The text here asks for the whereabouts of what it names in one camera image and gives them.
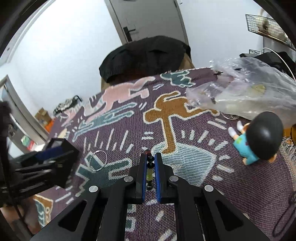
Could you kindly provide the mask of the grey bedroom door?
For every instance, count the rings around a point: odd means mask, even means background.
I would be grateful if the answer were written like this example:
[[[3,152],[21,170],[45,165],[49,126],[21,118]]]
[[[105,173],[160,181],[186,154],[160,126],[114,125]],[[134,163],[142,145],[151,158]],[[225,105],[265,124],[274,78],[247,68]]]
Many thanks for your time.
[[[105,1],[123,44],[127,44],[123,27],[131,32],[132,42],[167,36],[189,44],[184,21],[177,1]]]

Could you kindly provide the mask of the black open gift box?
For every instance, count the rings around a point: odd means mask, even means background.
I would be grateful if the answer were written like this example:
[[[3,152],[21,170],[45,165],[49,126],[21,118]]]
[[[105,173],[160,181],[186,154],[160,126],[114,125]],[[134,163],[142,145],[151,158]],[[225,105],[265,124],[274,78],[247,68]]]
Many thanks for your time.
[[[66,187],[73,164],[77,161],[79,151],[65,138],[52,138],[43,151],[35,157],[39,165],[47,164],[53,177],[53,185]]]

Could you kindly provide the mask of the patterned purple woven blanket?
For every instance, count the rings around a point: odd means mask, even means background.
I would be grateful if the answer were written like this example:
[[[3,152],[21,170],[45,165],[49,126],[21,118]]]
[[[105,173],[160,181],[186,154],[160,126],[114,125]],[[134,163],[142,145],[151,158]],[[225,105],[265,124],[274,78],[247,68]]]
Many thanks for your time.
[[[34,196],[47,225],[90,185],[107,187],[126,176],[146,150],[190,184],[210,184],[271,240],[295,219],[295,145],[288,131],[273,163],[246,166],[227,130],[236,121],[187,104],[187,87],[214,78],[208,68],[165,73],[107,88],[64,111],[50,132],[79,150],[65,188]]]

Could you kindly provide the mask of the orange paper bag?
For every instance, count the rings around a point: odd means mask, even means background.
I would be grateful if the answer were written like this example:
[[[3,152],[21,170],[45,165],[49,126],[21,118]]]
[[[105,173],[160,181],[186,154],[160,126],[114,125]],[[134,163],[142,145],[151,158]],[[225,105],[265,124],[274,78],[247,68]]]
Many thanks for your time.
[[[50,133],[52,127],[53,127],[53,124],[54,124],[54,119],[52,119],[46,126],[45,126],[45,130]]]

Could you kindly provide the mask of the brown cardboard box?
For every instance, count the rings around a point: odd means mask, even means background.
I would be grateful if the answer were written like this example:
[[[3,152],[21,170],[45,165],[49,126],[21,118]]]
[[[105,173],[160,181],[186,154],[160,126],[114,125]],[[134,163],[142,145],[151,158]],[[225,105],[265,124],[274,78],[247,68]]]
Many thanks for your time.
[[[39,109],[35,114],[35,119],[43,126],[48,125],[52,121],[48,111],[43,108]]]

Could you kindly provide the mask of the black shoe rack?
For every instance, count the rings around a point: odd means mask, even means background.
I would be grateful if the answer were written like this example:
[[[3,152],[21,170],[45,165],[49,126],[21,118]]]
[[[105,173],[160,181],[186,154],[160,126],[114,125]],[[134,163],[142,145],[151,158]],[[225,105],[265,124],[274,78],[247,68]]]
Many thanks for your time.
[[[81,102],[82,99],[75,95],[73,98],[66,99],[65,102],[60,103],[56,106],[53,111],[53,116],[57,117],[59,114],[63,113],[67,109],[73,108],[77,103]]]

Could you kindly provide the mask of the black-haired boy figurine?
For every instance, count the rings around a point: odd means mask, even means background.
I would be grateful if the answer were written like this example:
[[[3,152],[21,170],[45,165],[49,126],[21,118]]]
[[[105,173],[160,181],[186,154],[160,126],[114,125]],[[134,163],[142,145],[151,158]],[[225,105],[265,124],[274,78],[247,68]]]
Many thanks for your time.
[[[251,165],[258,160],[269,163],[276,160],[283,137],[283,124],[276,114],[262,112],[245,125],[238,121],[236,128],[240,134],[232,127],[228,128],[228,133],[234,140],[235,149],[243,157],[244,165]]]

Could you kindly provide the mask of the black clothing pile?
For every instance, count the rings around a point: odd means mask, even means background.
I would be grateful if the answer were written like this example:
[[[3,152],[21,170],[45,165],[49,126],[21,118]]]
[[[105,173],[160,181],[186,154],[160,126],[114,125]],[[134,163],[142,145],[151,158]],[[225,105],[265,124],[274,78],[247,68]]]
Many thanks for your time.
[[[107,83],[176,71],[184,56],[191,56],[186,43],[167,36],[155,36],[122,45],[110,52],[99,67]]]

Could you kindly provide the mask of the clear plastic bag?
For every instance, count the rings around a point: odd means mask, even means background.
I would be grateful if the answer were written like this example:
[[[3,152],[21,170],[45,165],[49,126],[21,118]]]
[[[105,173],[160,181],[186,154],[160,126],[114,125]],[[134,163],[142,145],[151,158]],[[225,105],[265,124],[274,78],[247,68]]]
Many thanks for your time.
[[[253,120],[275,113],[285,128],[295,124],[295,80],[252,57],[214,61],[214,79],[186,90],[192,106]]]

